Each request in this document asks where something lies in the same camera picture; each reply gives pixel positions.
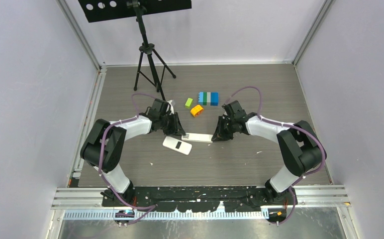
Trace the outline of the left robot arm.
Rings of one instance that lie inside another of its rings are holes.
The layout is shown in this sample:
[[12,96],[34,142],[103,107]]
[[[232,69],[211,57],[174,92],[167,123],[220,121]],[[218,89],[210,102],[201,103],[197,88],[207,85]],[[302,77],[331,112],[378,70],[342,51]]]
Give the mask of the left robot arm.
[[166,136],[185,136],[178,113],[174,110],[174,101],[155,99],[146,112],[123,120],[95,121],[80,157],[94,167],[116,192],[114,199],[122,206],[133,202],[134,194],[131,180],[124,174],[119,165],[124,142],[151,132],[162,130]]

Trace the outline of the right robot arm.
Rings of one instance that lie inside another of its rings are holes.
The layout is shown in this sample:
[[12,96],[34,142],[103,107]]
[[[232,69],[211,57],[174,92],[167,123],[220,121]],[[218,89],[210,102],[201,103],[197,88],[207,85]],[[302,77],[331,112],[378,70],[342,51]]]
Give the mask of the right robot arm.
[[257,113],[246,113],[238,101],[222,106],[212,141],[228,141],[235,133],[259,136],[277,143],[283,167],[265,183],[265,198],[278,204],[285,198],[285,191],[304,176],[320,169],[327,154],[308,122],[286,123],[265,118]]

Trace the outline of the white remote with red keypad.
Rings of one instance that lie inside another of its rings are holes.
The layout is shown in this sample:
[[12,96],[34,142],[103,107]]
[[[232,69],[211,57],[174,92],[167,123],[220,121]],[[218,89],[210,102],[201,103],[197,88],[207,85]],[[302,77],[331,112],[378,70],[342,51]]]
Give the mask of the white remote with red keypad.
[[165,148],[171,149],[184,155],[189,155],[192,150],[192,145],[190,143],[178,140],[170,136],[165,137],[162,145]]

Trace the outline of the white air conditioner remote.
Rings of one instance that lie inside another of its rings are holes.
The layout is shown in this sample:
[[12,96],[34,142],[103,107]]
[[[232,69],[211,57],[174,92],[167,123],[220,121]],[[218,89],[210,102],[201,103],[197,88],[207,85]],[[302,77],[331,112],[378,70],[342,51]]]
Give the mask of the white air conditioner remote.
[[186,133],[185,135],[182,135],[181,139],[183,141],[212,143],[212,140],[211,140],[212,135],[211,134]]

